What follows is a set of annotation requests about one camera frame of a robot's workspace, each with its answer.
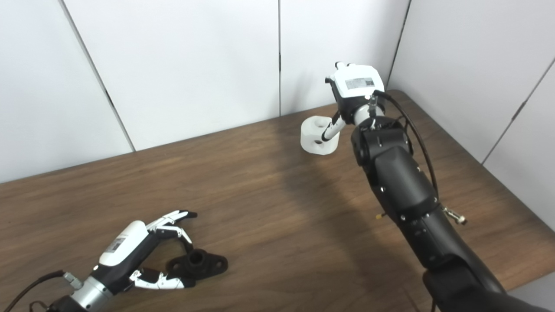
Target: hole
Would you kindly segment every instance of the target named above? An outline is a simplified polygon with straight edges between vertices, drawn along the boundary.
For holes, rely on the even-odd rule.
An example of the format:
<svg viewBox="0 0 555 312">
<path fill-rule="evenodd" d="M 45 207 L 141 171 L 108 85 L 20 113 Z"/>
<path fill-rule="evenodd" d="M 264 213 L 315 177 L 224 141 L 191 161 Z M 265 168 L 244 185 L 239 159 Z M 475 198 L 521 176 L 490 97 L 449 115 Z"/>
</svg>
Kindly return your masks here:
<svg viewBox="0 0 555 312">
<path fill-rule="evenodd" d="M 200 264 L 203 260 L 204 260 L 204 255 L 199 252 L 193 252 L 189 256 L 189 262 L 191 262 L 191 264 Z"/>
<path fill-rule="evenodd" d="M 318 127 L 318 128 L 323 128 L 323 127 L 327 127 L 327 125 L 329 124 L 329 122 L 327 122 L 325 119 L 316 119 L 314 121 L 314 124 Z"/>
</svg>

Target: black cable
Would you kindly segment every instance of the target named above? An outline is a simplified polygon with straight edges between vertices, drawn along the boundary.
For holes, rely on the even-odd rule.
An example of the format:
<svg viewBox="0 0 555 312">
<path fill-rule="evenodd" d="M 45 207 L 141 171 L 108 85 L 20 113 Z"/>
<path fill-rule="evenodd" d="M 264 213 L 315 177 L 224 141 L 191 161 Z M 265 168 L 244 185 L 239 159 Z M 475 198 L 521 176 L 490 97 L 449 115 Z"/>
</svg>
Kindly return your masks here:
<svg viewBox="0 0 555 312">
<path fill-rule="evenodd" d="M 19 293 L 19 295 L 17 295 L 17 297 L 15 299 L 13 299 L 12 303 L 9 304 L 9 306 L 4 310 L 4 312 L 9 312 L 10 310 L 13 309 L 13 307 L 16 305 L 16 303 L 23 297 L 25 296 L 26 293 L 28 293 L 33 287 L 37 286 L 38 284 L 49 280 L 49 279 L 53 279 L 53 278 L 61 278 L 62 276 L 64 276 L 65 272 L 60 270 L 60 271 L 56 271 L 56 272 L 52 272 L 52 273 L 48 273 L 44 276 L 41 276 L 40 278 L 38 278 L 36 281 L 34 281 L 33 283 L 31 283 L 31 285 L 27 286 L 27 288 L 23 289 L 23 291 L 21 293 Z"/>
<path fill-rule="evenodd" d="M 415 126 L 414 122 L 412 122 L 412 119 L 407 115 L 407 113 L 401 107 L 401 105 L 399 105 L 399 103 L 391 97 L 391 95 L 389 95 L 385 92 L 379 91 L 379 90 L 375 90 L 374 95 L 379 96 L 379 97 L 383 97 L 386 100 L 388 100 L 389 102 L 391 102 L 391 104 L 393 104 L 393 106 L 395 106 L 395 108 L 397 108 L 397 110 L 401 113 L 401 115 L 403 115 L 403 117 L 405 117 L 405 121 L 411 127 L 412 132 L 415 134 L 416 139 L 418 140 L 418 144 L 420 145 L 420 148 L 422 149 L 422 153 L 424 154 L 424 158 L 426 159 L 426 164 L 428 165 L 428 170 L 430 171 L 430 177 L 432 179 L 433 188 L 436 190 L 436 195 L 439 198 L 440 197 L 440 192 L 437 189 L 436 173 L 433 170 L 432 160 L 430 159 L 430 155 L 428 154 L 428 150 L 426 149 L 426 145 L 424 145 L 424 140 L 422 139 L 422 137 L 420 136 L 420 133 L 416 129 L 416 126 Z"/>
</svg>

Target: qr code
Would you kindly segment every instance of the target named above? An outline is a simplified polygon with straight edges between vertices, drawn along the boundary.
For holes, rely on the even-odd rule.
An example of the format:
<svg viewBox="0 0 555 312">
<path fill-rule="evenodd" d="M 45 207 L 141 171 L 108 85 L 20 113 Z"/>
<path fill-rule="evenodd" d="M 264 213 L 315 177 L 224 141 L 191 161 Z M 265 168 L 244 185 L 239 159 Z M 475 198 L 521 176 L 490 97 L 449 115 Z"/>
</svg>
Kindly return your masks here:
<svg viewBox="0 0 555 312">
<path fill-rule="evenodd" d="M 118 248 L 121 246 L 121 244 L 123 243 L 123 241 L 125 240 L 125 238 L 116 238 L 114 239 L 114 241 L 110 244 L 110 246 L 108 246 L 108 248 L 106 248 L 106 253 L 115 253 L 116 250 L 118 250 Z"/>
</svg>

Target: black bracket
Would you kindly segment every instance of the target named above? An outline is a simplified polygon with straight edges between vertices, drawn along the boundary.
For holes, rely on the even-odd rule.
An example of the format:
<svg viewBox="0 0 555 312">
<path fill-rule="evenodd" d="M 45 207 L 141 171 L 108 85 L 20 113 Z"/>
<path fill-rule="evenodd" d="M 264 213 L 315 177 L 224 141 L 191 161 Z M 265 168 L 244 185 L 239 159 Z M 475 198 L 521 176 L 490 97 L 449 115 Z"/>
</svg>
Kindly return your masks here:
<svg viewBox="0 0 555 312">
<path fill-rule="evenodd" d="M 193 249 L 187 255 L 174 258 L 166 264 L 168 279 L 179 277 L 182 280 L 202 280 L 222 274 L 227 269 L 228 260 L 224 256 L 209 254 L 202 249 Z"/>
</svg>

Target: white robotic hand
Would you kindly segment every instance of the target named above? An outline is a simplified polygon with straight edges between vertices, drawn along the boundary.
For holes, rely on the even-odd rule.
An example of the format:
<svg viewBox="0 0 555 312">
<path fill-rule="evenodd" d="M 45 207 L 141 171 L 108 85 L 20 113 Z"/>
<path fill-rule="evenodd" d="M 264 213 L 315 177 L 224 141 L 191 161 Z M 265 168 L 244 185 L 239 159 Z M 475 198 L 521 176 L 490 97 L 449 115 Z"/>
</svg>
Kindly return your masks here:
<svg viewBox="0 0 555 312">
<path fill-rule="evenodd" d="M 378 71 L 372 66 L 335 63 L 336 72 L 326 78 L 331 85 L 338 111 L 333 118 L 312 116 L 301 125 L 301 146 L 311 153 L 328 155 L 335 151 L 339 132 L 347 124 L 359 124 L 369 117 L 383 115 L 373 95 L 384 90 Z"/>
<path fill-rule="evenodd" d="M 176 210 L 145 225 L 131 222 L 100 256 L 98 265 L 84 281 L 82 288 L 71 296 L 56 300 L 48 311 L 96 312 L 113 296 L 133 286 L 146 289 L 180 289 L 194 287 L 197 280 L 225 272 L 228 261 L 202 249 L 194 249 L 191 238 L 184 229 L 175 226 L 196 213 Z M 186 254 L 170 260 L 167 274 L 141 268 L 141 263 L 158 246 L 161 240 L 177 238 Z"/>
</svg>

